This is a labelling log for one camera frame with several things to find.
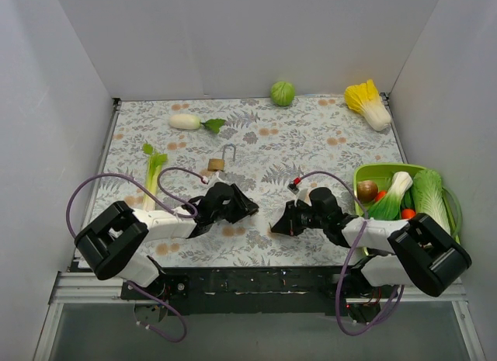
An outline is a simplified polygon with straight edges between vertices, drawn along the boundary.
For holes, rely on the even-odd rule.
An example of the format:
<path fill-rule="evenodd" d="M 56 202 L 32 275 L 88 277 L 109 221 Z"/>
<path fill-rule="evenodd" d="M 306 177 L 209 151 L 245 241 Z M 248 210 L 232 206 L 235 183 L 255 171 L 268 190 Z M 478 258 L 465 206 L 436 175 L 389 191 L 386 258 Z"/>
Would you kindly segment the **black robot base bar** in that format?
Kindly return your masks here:
<path fill-rule="evenodd" d="M 335 315 L 338 266 L 168 268 L 145 291 L 183 315 Z"/>

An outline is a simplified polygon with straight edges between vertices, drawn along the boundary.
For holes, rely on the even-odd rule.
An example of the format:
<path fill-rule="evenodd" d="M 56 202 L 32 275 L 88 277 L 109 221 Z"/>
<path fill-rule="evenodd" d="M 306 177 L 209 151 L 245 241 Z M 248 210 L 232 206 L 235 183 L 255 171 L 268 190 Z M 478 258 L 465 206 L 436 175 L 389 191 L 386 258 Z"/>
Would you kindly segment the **large brass padlock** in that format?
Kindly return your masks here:
<path fill-rule="evenodd" d="M 232 143 L 225 144 L 222 147 L 221 158 L 211 158 L 208 161 L 207 170 L 209 172 L 223 172 L 224 171 L 227 151 L 231 151 L 231 153 L 232 153 L 231 160 L 232 161 L 236 160 L 236 151 L 237 151 L 236 146 Z"/>

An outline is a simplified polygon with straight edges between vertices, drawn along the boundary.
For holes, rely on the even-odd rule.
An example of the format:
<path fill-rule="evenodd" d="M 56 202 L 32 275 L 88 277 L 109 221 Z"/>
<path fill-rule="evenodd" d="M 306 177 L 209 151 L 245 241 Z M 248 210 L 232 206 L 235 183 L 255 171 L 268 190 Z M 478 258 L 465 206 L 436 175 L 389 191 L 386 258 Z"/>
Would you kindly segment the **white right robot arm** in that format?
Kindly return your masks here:
<path fill-rule="evenodd" d="M 298 236 L 307 229 L 320 229 L 334 245 L 376 250 L 350 270 L 352 289 L 361 297 L 386 285 L 416 286 L 438 297 L 471 267 L 466 250 L 425 213 L 410 220 L 367 220 L 343 212 L 328 188 L 313 189 L 309 199 L 286 202 L 271 231 Z"/>

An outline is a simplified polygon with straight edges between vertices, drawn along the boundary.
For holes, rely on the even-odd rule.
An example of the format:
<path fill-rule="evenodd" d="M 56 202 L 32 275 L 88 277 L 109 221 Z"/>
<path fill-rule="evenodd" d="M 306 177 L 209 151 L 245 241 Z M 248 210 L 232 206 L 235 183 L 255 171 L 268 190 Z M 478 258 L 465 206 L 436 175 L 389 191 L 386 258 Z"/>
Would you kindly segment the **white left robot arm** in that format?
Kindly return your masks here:
<path fill-rule="evenodd" d="M 137 250 L 147 241 L 190 239 L 206 234 L 213 224 L 235 224 L 257 213 L 259 206 L 235 184 L 217 182 L 189 205 L 165 210 L 133 209 L 124 201 L 107 207 L 75 236 L 75 246 L 100 280 L 120 277 L 138 285 L 150 299 L 164 293 L 165 280 L 152 258 Z"/>

